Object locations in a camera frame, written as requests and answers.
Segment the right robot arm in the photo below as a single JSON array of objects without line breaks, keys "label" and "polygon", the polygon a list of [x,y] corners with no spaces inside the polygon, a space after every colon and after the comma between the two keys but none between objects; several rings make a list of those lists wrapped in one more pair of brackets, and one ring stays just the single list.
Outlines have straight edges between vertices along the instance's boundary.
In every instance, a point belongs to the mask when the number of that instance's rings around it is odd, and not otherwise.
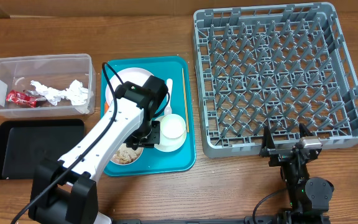
[{"label": "right robot arm", "polygon": [[[320,177],[310,177],[307,163],[316,160],[322,150],[319,138],[304,124],[299,124],[300,140],[288,149],[275,147],[270,129],[264,127],[259,156],[268,157],[270,167],[279,167],[286,187],[264,197],[252,212],[253,223],[329,223],[323,213],[329,210],[333,184]],[[290,208],[283,208],[272,216],[257,216],[256,211],[266,200],[288,192]]]}]

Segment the white tissue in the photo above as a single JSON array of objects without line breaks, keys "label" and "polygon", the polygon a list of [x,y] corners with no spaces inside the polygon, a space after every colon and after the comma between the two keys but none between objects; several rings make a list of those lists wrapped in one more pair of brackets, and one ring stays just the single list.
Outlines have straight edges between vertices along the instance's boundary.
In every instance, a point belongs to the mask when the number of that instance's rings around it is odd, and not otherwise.
[{"label": "white tissue", "polygon": [[69,100],[73,106],[81,106],[87,102],[89,89],[84,88],[82,82],[78,80],[72,81],[70,86],[65,90],[58,90],[47,87],[40,82],[32,80],[30,82],[35,90],[28,90],[31,95],[41,96],[53,106],[57,106],[62,100]]}]

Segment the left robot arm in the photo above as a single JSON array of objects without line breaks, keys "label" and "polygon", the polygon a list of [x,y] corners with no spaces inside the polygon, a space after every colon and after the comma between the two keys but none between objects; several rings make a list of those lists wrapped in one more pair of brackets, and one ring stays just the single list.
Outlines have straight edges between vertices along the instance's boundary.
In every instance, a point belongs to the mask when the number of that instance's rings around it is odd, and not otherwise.
[{"label": "left robot arm", "polygon": [[111,223],[99,212],[97,183],[113,155],[126,143],[147,147],[158,140],[152,118],[168,88],[150,76],[141,86],[118,85],[116,101],[68,153],[44,159],[34,173],[28,216],[39,223]]}]

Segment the red snack wrapper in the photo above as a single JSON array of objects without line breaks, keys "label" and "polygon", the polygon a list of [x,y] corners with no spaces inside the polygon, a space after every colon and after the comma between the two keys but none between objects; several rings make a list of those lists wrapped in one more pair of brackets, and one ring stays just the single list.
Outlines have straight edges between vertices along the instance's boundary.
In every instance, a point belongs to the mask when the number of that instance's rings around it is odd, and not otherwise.
[{"label": "red snack wrapper", "polygon": [[30,96],[26,95],[24,92],[19,92],[15,90],[11,90],[6,96],[7,102],[12,102],[17,105],[28,106],[31,108],[35,108],[38,102],[46,100],[47,99],[43,96]]}]

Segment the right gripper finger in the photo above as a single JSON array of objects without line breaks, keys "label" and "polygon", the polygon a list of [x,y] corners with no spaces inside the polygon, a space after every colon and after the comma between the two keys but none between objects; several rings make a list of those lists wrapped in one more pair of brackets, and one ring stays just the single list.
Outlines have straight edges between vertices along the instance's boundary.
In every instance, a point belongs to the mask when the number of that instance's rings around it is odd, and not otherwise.
[{"label": "right gripper finger", "polygon": [[275,149],[272,134],[268,126],[264,127],[264,135],[262,140],[262,149]]},{"label": "right gripper finger", "polygon": [[313,133],[303,124],[299,124],[300,137],[310,137],[313,136]]}]

